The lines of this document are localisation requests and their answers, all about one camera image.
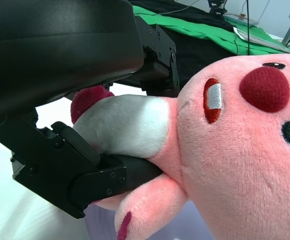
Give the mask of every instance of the white wall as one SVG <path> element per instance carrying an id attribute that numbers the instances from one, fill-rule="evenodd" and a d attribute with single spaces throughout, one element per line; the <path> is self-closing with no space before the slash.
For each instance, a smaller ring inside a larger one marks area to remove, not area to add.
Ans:
<path id="1" fill-rule="evenodd" d="M 195 0 L 177 0 L 177 2 L 190 5 Z M 252 20 L 259 20 L 268 0 L 249 0 L 249 16 Z M 245 0 L 228 0 L 226 9 L 228 13 L 239 14 Z M 200 0 L 194 7 L 209 11 L 207 0 Z M 284 37 L 290 27 L 290 0 L 270 0 L 258 27 L 264 29 L 265 32 L 278 37 Z"/>

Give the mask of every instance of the robotic arm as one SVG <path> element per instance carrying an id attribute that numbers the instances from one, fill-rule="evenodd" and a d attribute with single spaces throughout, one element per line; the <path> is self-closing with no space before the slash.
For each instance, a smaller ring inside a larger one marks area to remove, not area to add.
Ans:
<path id="1" fill-rule="evenodd" d="M 0 143 L 16 181 L 77 219 L 161 174 L 144 159 L 99 155 L 62 122 L 36 127 L 35 107 L 113 82 L 179 93 L 174 42 L 126 0 L 0 0 Z"/>

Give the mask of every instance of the pink plush toy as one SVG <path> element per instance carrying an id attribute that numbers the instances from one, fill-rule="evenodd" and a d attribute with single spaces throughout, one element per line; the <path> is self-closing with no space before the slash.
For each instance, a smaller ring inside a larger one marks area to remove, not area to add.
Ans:
<path id="1" fill-rule="evenodd" d="M 216 240 L 290 240 L 290 54 L 221 60 L 178 98 L 109 95 L 78 93 L 74 129 L 164 172 L 97 203 L 116 210 L 118 240 L 145 240 L 188 200 Z"/>

